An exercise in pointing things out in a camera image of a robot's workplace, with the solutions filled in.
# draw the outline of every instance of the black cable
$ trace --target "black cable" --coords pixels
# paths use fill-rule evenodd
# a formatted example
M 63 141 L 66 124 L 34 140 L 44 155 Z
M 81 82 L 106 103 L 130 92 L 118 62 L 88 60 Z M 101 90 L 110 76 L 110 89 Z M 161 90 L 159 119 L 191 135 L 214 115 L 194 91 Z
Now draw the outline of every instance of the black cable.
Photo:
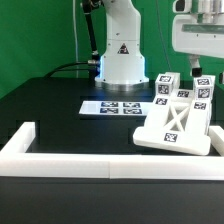
M 156 14 L 157 14 L 157 23 L 158 23 L 158 28 L 159 28 L 160 39 L 161 39 L 161 42 L 162 42 L 166 62 L 167 62 L 169 71 L 171 72 L 172 68 L 171 68 L 171 65 L 170 65 L 170 60 L 169 60 L 169 57 L 168 57 L 168 54 L 167 54 L 167 51 L 166 51 L 166 46 L 165 46 L 165 42 L 164 42 L 164 39 L 163 39 L 163 33 L 162 33 L 162 30 L 161 30 L 159 3 L 158 3 L 158 0 L 155 0 L 155 1 L 156 1 Z
M 49 78 L 51 77 L 55 72 L 63 69 L 63 68 L 67 68 L 67 67 L 71 67 L 71 66 L 76 66 L 76 65 L 88 65 L 88 62 L 72 62 L 72 63 L 68 63 L 68 64 L 64 64 L 64 65 L 61 65 L 57 68 L 55 68 L 54 70 L 48 72 L 44 77 L 45 78 Z
M 48 76 L 45 76 L 45 78 L 50 78 L 53 74 L 56 72 L 71 72 L 71 71 L 90 71 L 91 69 L 88 68 L 80 68 L 80 69 L 58 69 L 55 70 L 53 73 L 49 74 Z

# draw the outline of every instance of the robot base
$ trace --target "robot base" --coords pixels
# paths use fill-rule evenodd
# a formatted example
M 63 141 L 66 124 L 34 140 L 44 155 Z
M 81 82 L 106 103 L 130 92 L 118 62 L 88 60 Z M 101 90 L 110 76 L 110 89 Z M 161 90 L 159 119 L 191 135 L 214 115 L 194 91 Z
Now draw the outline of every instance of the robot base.
M 99 88 L 104 88 L 107 90 L 113 91 L 135 91 L 138 89 L 145 89 L 149 87 L 149 79 L 144 82 L 136 83 L 136 84 L 113 84 L 102 81 L 95 81 L 95 86 Z

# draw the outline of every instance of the white block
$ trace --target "white block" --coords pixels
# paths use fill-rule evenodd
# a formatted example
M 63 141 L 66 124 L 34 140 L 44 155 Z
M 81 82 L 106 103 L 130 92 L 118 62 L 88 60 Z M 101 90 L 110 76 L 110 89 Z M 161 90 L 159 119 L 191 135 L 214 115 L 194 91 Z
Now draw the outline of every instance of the white block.
M 136 145 L 177 151 L 195 155 L 207 155 L 210 150 L 211 139 L 207 135 L 194 133 L 149 130 L 138 127 L 133 135 Z
M 194 78 L 194 91 L 196 100 L 212 100 L 214 92 L 214 76 L 202 76 Z
M 24 122 L 19 130 L 0 151 L 0 156 L 2 154 L 26 152 L 35 137 L 35 123 Z
M 157 95 L 151 104 L 149 113 L 145 119 L 146 128 L 160 129 L 167 123 L 170 110 L 170 99 L 165 95 Z
M 210 100 L 193 100 L 185 126 L 185 132 L 195 136 L 207 134 L 207 127 L 210 122 Z
M 156 95 L 170 95 L 173 90 L 174 75 L 159 74 L 156 79 Z
M 180 73 L 177 72 L 166 72 L 165 75 L 173 75 L 173 89 L 179 89 L 180 87 Z
M 220 126 L 210 126 L 209 136 L 216 151 L 224 156 L 224 130 Z

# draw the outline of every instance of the green wall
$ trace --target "green wall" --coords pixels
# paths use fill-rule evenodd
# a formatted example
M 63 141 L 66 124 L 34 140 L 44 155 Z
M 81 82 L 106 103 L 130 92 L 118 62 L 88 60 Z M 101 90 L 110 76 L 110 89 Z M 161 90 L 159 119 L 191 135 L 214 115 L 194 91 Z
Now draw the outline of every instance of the green wall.
M 171 45 L 174 0 L 158 0 L 160 23 L 172 71 L 189 77 L 187 56 L 176 53 Z M 156 0 L 133 0 L 142 15 L 141 51 L 146 58 L 146 74 L 155 79 L 169 71 L 158 29 Z M 77 0 L 79 60 L 90 58 L 90 45 L 80 0 Z M 41 77 L 51 69 L 75 61 L 72 0 L 1 0 L 0 6 L 0 97 L 32 77 Z M 105 50 L 104 9 L 93 12 L 100 53 Z M 205 74 L 224 70 L 224 60 L 201 58 Z

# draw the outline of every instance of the white foam block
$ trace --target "white foam block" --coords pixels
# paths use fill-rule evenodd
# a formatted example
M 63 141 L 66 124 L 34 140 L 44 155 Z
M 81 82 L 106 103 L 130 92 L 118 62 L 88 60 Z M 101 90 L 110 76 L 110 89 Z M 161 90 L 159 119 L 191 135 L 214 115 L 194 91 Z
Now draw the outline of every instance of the white foam block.
M 159 74 L 157 76 L 155 86 L 156 86 L 156 95 L 170 95 L 173 90 L 173 82 L 175 76 L 170 74 Z
M 210 100 L 193 100 L 185 126 L 185 132 L 195 136 L 207 134 L 206 130 L 210 122 Z
M 167 123 L 170 99 L 168 96 L 157 95 L 150 107 L 144 126 L 150 129 L 160 129 Z
M 224 156 L 224 130 L 220 126 L 210 126 L 209 136 L 217 152 Z
M 0 156 L 2 154 L 26 152 L 35 137 L 35 123 L 24 122 L 19 130 L 0 151 Z
M 17 153 L 0 156 L 0 176 L 109 178 L 109 174 L 108 158 L 99 155 Z
M 195 155 L 207 155 L 211 144 L 211 139 L 207 135 L 148 130 L 144 127 L 138 127 L 135 130 L 133 139 L 136 145 Z
M 166 72 L 165 75 L 173 75 L 173 89 L 179 89 L 180 87 L 180 73 L 177 72 Z

